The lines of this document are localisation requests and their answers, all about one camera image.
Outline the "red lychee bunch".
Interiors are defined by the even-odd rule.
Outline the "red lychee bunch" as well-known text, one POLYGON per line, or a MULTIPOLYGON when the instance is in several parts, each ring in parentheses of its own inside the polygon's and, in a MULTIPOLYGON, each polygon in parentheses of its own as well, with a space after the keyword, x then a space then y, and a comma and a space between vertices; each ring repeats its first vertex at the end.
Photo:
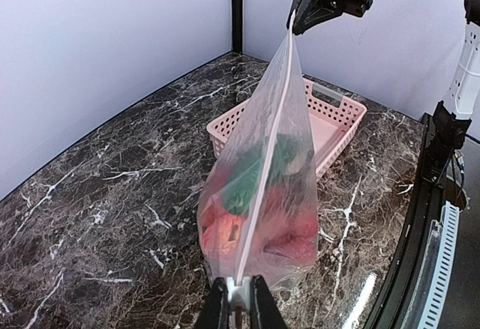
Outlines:
POLYGON ((264 253, 309 262, 317 253, 317 207, 309 199, 296 201, 288 189, 273 185, 266 192, 258 233, 264 253))

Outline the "green cucumber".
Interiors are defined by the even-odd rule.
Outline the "green cucumber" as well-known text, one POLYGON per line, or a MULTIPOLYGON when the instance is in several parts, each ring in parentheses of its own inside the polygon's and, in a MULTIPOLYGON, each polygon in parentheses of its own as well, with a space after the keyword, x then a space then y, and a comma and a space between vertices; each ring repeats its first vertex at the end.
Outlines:
POLYGON ((274 146, 270 175, 293 175, 303 170, 314 158, 314 150, 306 148, 289 134, 279 133, 274 146))

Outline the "green bell pepper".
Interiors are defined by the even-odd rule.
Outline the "green bell pepper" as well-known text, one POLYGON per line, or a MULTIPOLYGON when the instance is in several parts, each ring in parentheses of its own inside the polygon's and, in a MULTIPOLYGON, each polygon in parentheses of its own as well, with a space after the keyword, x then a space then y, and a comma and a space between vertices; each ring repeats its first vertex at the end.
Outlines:
POLYGON ((238 160, 225 185, 220 190, 224 209, 232 215, 241 216, 249 211, 261 170, 260 158, 243 157, 238 160))

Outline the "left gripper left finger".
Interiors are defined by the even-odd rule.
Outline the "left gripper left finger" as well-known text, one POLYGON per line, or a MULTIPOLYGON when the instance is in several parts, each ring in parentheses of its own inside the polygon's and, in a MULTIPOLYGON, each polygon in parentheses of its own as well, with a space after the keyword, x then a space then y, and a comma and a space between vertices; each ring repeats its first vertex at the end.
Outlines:
POLYGON ((227 329, 230 307, 227 282, 223 277, 214 279, 203 308, 193 326, 194 329, 227 329))

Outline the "clear zip top bag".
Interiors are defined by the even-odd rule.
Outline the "clear zip top bag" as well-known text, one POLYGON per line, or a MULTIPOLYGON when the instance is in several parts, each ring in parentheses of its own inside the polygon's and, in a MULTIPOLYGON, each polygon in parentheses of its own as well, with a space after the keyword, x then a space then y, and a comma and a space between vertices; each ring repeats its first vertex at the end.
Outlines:
POLYGON ((317 258, 309 262, 264 253, 259 222, 266 209, 268 188, 279 184, 295 196, 296 201, 309 199, 316 205, 317 177, 311 123, 305 95, 305 84, 296 49, 295 37, 286 33, 262 79, 246 100, 238 123, 228 137, 203 186, 197 211, 222 204, 221 189, 234 164, 243 157, 260 158, 261 170, 257 189, 250 201, 249 211, 242 215, 245 222, 236 248, 228 254, 207 256, 203 252, 211 277, 230 277, 240 282, 245 277, 261 275, 273 292, 296 286, 314 266, 317 258), (302 146, 312 148, 314 157, 309 165, 293 175, 270 175, 270 166, 279 133, 297 138, 302 146))

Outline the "pink plastic basket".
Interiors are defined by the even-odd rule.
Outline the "pink plastic basket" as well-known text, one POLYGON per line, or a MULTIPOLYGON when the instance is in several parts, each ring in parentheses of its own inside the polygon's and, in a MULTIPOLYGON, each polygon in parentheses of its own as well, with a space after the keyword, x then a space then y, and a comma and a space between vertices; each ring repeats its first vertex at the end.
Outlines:
MULTIPOLYGON (((309 79, 304 79, 304 90, 315 150, 316 176, 321 178, 352 141, 367 108, 309 79)), ((207 124, 214 156, 220 156, 247 103, 246 100, 241 102, 207 124)))

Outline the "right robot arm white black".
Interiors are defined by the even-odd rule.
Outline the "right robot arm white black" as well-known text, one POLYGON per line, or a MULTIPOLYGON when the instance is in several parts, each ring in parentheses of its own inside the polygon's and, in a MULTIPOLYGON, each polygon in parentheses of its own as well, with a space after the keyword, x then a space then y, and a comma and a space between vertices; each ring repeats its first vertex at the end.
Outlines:
MULTIPOLYGON (((373 0, 292 0, 287 28, 295 35, 347 13, 362 17, 373 0)), ((438 184, 455 152, 462 149, 479 94, 479 0, 463 0, 465 37, 451 84, 436 105, 426 144, 422 176, 438 184)))

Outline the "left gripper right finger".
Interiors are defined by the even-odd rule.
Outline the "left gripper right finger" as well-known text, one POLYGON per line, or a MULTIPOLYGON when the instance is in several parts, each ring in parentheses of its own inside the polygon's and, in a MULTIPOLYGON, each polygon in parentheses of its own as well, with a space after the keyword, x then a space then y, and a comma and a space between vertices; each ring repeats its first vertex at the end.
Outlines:
POLYGON ((286 323, 261 275, 250 280, 249 313, 253 329, 286 329, 286 323))

